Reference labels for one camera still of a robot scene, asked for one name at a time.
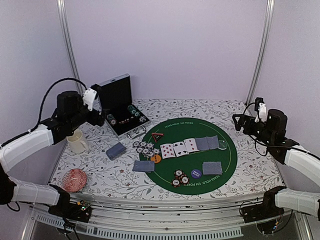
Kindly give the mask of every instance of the cream mug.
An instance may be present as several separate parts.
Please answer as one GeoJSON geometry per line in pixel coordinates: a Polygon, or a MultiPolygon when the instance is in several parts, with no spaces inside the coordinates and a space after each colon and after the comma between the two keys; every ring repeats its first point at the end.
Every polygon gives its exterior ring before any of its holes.
{"type": "Polygon", "coordinates": [[[72,136],[67,136],[66,140],[70,149],[75,154],[80,154],[84,151],[89,151],[89,144],[81,130],[74,131],[72,136]]]}

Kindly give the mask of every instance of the white poker chip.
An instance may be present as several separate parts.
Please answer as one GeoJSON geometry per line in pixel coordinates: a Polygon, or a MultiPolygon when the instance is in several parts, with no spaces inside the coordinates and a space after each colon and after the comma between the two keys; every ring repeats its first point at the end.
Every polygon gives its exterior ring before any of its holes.
{"type": "Polygon", "coordinates": [[[143,150],[144,150],[144,149],[143,149],[142,147],[138,147],[138,148],[136,149],[136,152],[137,152],[138,154],[140,154],[140,153],[142,153],[143,150]]]}
{"type": "Polygon", "coordinates": [[[140,142],[140,147],[145,147],[147,143],[145,141],[140,142]]]}
{"type": "Polygon", "coordinates": [[[153,144],[152,142],[149,142],[149,143],[146,145],[146,147],[147,147],[148,149],[153,149],[153,148],[154,148],[154,144],[153,144]]]}
{"type": "Polygon", "coordinates": [[[142,150],[142,153],[143,153],[143,154],[149,153],[149,149],[148,149],[148,148],[144,148],[144,149],[142,150]]]}
{"type": "Polygon", "coordinates": [[[177,180],[177,179],[174,179],[173,181],[172,181],[172,185],[173,186],[179,186],[180,185],[180,182],[179,182],[179,180],[177,180]]]}
{"type": "Polygon", "coordinates": [[[150,152],[148,152],[146,155],[147,155],[149,158],[152,158],[152,157],[155,155],[155,153],[152,152],[152,151],[150,151],[150,152]]]}
{"type": "Polygon", "coordinates": [[[157,148],[155,148],[155,149],[153,149],[153,152],[154,152],[154,154],[159,154],[159,153],[160,153],[160,150],[157,149],[157,148]]]}
{"type": "Polygon", "coordinates": [[[183,172],[182,172],[181,170],[176,170],[176,171],[174,172],[174,174],[175,174],[177,177],[180,177],[180,176],[183,174],[183,172]]]}
{"type": "Polygon", "coordinates": [[[189,182],[189,178],[186,177],[186,176],[184,176],[184,177],[181,179],[181,182],[182,182],[183,184],[187,184],[187,183],[189,182]]]}
{"type": "Polygon", "coordinates": [[[139,147],[139,145],[140,145],[140,142],[138,142],[138,141],[135,141],[135,142],[133,143],[133,147],[134,147],[134,148],[139,147]]]}

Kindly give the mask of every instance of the green poker mat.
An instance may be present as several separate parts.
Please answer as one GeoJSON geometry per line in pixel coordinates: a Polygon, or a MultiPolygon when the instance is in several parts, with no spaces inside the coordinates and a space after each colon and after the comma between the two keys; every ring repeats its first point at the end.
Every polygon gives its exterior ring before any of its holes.
{"type": "MultiPolygon", "coordinates": [[[[155,164],[155,171],[146,173],[148,177],[160,187],[173,193],[184,195],[199,195],[212,192],[225,184],[234,174],[237,166],[237,150],[229,135],[220,127],[211,122],[197,118],[175,118],[159,123],[149,130],[142,141],[153,143],[154,148],[161,149],[162,144],[173,144],[189,138],[218,136],[219,140],[227,142],[227,149],[213,149],[198,151],[180,157],[161,159],[155,164]],[[161,133],[164,136],[157,142],[152,133],[161,133]],[[191,176],[194,169],[202,171],[203,162],[221,162],[222,175],[202,175],[195,179],[191,176]],[[187,185],[172,186],[175,170],[182,170],[189,178],[187,185]]],[[[140,154],[141,161],[150,161],[149,157],[140,154]]]]}

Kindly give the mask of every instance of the red triangle marker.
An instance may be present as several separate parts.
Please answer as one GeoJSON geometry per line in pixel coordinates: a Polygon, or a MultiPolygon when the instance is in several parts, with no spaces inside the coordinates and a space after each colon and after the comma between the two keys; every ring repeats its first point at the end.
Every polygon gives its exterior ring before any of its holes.
{"type": "Polygon", "coordinates": [[[163,133],[151,133],[154,141],[157,143],[163,136],[163,133]]]}

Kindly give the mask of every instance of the white robotic arm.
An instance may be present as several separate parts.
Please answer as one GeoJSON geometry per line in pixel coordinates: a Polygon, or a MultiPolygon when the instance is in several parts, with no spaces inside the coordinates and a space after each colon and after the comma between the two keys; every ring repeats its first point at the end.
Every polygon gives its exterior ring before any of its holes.
{"type": "MultiPolygon", "coordinates": [[[[243,128],[243,133],[265,146],[276,161],[298,170],[320,186],[320,159],[296,141],[285,137],[287,116],[277,109],[270,109],[267,114],[263,98],[257,97],[252,104],[255,104],[257,117],[245,115],[245,112],[234,114],[232,119],[235,129],[240,131],[243,128]]],[[[278,186],[264,193],[261,204],[243,207],[241,211],[244,220],[251,222],[264,217],[275,217],[283,212],[283,208],[313,215],[320,221],[320,193],[278,186]]]]}
{"type": "Polygon", "coordinates": [[[93,88],[98,90],[99,86],[93,85],[87,89],[83,97],[76,91],[59,94],[57,109],[52,117],[37,124],[34,130],[0,145],[0,204],[41,203],[52,206],[49,210],[52,214],[68,217],[68,210],[74,207],[74,204],[70,203],[70,195],[62,188],[21,181],[8,176],[7,173],[33,153],[55,145],[66,136],[72,135],[74,130],[85,122],[102,126],[106,113],[93,109],[93,102],[97,97],[97,91],[93,88]]]}

